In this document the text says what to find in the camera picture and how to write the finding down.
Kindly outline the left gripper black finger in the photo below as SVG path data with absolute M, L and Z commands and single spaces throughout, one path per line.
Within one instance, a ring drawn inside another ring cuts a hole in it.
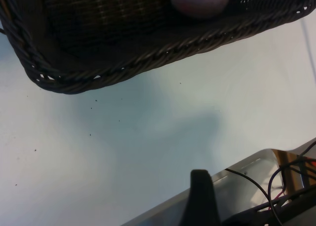
M 192 170 L 181 226 L 220 226 L 213 181 L 207 170 Z

